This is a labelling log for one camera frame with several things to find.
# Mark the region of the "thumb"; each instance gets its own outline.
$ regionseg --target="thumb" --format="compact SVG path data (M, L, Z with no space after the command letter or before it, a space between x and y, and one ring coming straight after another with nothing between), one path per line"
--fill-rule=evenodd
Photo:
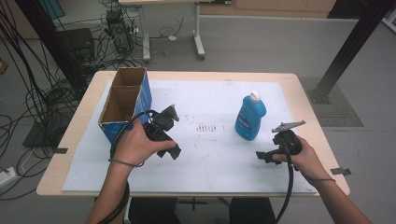
M153 149L155 151L166 150L176 146L176 142L174 140L166 140L161 142L153 142Z
M272 159L274 161L287 161L288 159L286 158L286 155L283 154L274 154Z

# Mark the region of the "blue cardboard box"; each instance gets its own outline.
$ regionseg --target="blue cardboard box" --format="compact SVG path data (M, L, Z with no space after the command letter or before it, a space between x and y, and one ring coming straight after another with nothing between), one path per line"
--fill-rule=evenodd
M151 109L151 101L147 69L119 68L99 117L99 126L108 141L113 143L119 129L134 115ZM143 115L139 119L145 123L149 117Z

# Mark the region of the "white paper sheet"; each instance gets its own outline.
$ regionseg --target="white paper sheet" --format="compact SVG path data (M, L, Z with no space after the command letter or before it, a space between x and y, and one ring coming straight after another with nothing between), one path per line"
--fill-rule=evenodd
M68 176L65 191L99 191L106 176L110 144L98 126L110 87L92 115ZM257 159L256 151L276 149L272 129L292 122L278 83L235 81L150 81L152 109L176 105L179 122L168 134L180 146L174 161L169 154L151 156L129 177L133 192L159 193L278 193L289 181L285 163L274 165ZM246 141L234 130L242 99L258 91L267 107L259 135ZM293 192L316 192L299 172L294 172Z

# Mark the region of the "forearm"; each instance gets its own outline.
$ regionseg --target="forearm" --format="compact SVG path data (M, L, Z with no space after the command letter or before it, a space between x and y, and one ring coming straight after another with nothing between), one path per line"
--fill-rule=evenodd
M132 168L123 164L110 163L105 183L88 216L87 223L98 223L117 208L122 199L126 181L131 171Z
M334 223L372 223L333 181L315 181L321 199Z

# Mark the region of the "blue plastic bottle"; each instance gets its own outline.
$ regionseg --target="blue plastic bottle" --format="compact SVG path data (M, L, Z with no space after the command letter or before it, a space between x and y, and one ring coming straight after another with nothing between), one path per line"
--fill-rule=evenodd
M236 118L235 130L248 141L253 140L259 133L262 117L267 113L262 97L253 91L243 100L242 107Z

